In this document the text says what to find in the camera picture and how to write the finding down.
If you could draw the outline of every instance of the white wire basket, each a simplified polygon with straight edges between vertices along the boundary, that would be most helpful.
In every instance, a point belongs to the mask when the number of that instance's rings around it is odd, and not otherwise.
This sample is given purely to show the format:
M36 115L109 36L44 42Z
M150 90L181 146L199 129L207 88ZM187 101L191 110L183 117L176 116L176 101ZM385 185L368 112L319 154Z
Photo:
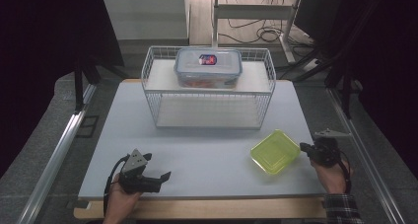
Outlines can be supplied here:
M276 85L266 48L235 48L243 73L233 90L182 88L174 73L179 46L151 46L142 87L157 127L259 129Z

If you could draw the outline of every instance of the metal frame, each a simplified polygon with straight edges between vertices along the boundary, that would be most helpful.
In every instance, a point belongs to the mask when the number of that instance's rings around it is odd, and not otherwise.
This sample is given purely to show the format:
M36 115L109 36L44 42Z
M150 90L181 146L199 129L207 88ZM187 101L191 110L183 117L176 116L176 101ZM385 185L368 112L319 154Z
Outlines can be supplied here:
M67 152L73 142L73 139L77 133L77 130L86 114L87 108L89 106L90 99L92 98L96 86L89 85L84 93L84 104L81 107L78 113L75 113L71 116L70 121L67 124L64 132L58 144L55 147L54 152L52 153L51 158L46 164L45 169L40 176L34 191L32 192L29 200L22 211L21 216L19 217L17 223L34 223L37 215L42 208L43 202L46 199L46 196L49 193L50 188L52 187L53 182L55 181L56 175L61 168L62 162L67 155Z
M289 47L288 37L295 21L296 12L301 0L295 0L292 6L277 5L227 5L219 4L215 0L213 5L213 32L212 47L218 47L218 20L220 19L248 19L248 20L285 20L286 29L280 34L280 43L289 64L296 63L292 50Z
M403 217L399 211L399 208L394 200L394 197L390 193L389 188L385 184L384 180L381 177L378 169L373 163L372 157L369 155L369 152L366 149L365 144L363 143L359 133L356 130L352 120L347 118L343 109L339 106L341 101L339 100L338 93L336 89L327 89L327 93L332 100L332 103L337 111L343 126L349 132L351 141L354 144L354 150L360 157L360 161L370 179L370 182L373 188L376 191L378 199L382 203L382 207L386 212L386 215L391 223L405 223Z

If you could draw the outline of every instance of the hand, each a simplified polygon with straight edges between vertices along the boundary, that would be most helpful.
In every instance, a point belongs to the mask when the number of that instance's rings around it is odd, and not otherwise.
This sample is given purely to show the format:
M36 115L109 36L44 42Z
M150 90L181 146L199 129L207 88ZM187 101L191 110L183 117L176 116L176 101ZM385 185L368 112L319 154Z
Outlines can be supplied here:
M142 192L126 193L120 184L119 174L110 187L104 224L121 223L133 210Z
M348 163L342 161L344 166L348 170ZM317 177L320 183L323 185L327 193L344 193L346 189L344 173L338 164L330 168L326 168L318 165L316 162L311 160L311 165L316 170Z

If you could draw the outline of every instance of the yellow container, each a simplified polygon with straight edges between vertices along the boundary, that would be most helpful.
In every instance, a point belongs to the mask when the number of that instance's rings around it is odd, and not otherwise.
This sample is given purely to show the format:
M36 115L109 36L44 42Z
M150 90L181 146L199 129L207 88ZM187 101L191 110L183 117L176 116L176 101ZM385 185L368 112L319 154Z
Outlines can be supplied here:
M276 129L250 151L252 160L268 174L278 174L301 153L300 147Z

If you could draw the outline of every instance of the clear plastic container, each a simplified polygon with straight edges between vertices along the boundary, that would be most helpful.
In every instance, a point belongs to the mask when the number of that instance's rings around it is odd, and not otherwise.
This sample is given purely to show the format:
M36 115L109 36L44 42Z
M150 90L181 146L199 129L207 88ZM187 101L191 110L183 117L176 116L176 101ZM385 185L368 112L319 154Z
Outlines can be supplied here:
M252 160L268 174L278 174L301 153L300 147L276 129L250 151Z
M234 49L182 48L174 71L181 87L233 89L243 72L241 53Z

